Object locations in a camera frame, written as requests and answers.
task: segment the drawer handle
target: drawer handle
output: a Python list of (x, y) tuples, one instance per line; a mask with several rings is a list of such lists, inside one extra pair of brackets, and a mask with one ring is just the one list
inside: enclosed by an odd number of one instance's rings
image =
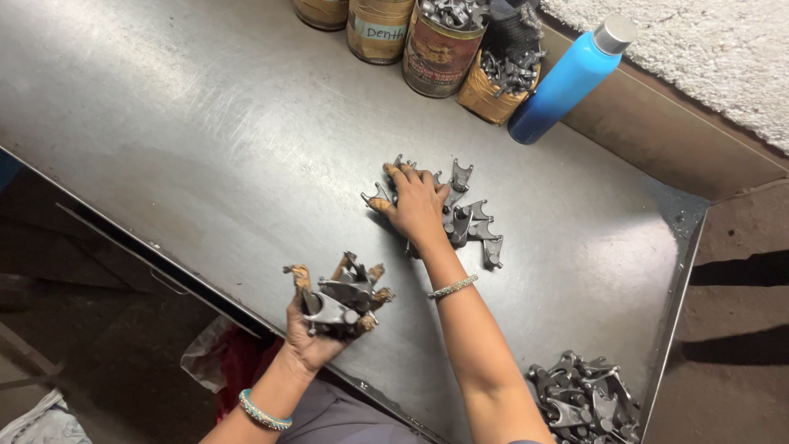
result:
[(166, 274), (164, 274), (164, 273), (162, 273), (162, 272), (158, 271), (157, 269), (154, 269), (153, 267), (151, 267), (151, 277), (153, 277), (154, 279), (158, 280), (159, 282), (161, 282), (162, 284), (164, 284), (164, 286), (165, 286), (165, 287), (167, 287), (167, 288), (169, 288), (170, 290), (172, 290), (172, 291), (174, 291), (174, 292), (178, 293), (179, 295), (188, 295), (188, 294), (189, 294), (189, 292), (188, 292), (188, 291), (186, 291), (186, 290), (180, 290), (180, 291), (178, 291), (178, 290), (177, 290), (175, 287), (173, 287), (172, 285), (168, 284), (168, 283), (167, 283), (165, 280), (168, 280), (168, 281), (170, 281), (170, 282), (173, 282), (173, 283), (175, 283), (175, 284), (176, 284), (178, 287), (180, 287), (180, 288), (183, 288), (183, 287), (182, 287), (182, 286), (181, 286), (181, 285), (180, 285), (178, 282), (176, 282), (176, 281), (175, 281), (175, 279), (173, 279), (172, 277), (169, 277), (169, 276), (167, 276)]

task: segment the tin can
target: tin can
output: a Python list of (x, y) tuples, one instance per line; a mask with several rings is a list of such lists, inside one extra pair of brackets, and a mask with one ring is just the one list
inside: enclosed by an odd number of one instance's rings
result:
[(350, 0), (348, 48), (367, 63), (390, 65), (402, 58), (414, 0)]
[[(458, 93), (457, 102), (485, 122), (501, 125), (510, 118), (521, 102), (529, 98), (529, 91), (517, 95), (500, 94), (496, 97), (500, 87), (488, 80), (488, 75), (480, 68), (481, 56), (482, 51), (477, 52), (469, 75), (466, 76), (466, 81), (463, 82), (463, 87)], [(529, 86), (532, 90), (537, 86), (537, 79), (540, 78), (540, 63), (537, 63), (534, 69), (537, 77)]]
[(416, 4), (402, 64), (402, 76), (408, 86), (428, 97), (455, 94), (477, 54), (485, 29), (449, 29), (427, 18)]
[(321, 31), (339, 31), (348, 22), (348, 0), (293, 0), (301, 21)]

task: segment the gray clothing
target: gray clothing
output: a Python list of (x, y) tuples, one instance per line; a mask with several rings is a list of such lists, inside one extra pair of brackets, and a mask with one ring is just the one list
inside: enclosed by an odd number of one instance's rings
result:
[(405, 424), (318, 379), (291, 417), (294, 425), (279, 436), (278, 444), (428, 444)]

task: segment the blue water bottle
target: blue water bottle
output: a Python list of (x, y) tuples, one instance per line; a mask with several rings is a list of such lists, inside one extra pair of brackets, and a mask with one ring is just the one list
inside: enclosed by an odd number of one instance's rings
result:
[(522, 144), (536, 142), (616, 69), (637, 33), (629, 20), (612, 14), (597, 29), (578, 37), (534, 96), (512, 114), (507, 123), (510, 136)]

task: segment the red cloth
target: red cloth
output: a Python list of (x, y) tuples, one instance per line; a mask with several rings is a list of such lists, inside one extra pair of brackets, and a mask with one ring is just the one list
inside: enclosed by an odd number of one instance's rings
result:
[(220, 337), (219, 344), (226, 344), (221, 359), (227, 386), (216, 394), (216, 423), (221, 423), (238, 405), (238, 394), (260, 379), (284, 341), (277, 337), (266, 348), (262, 340), (233, 325)]

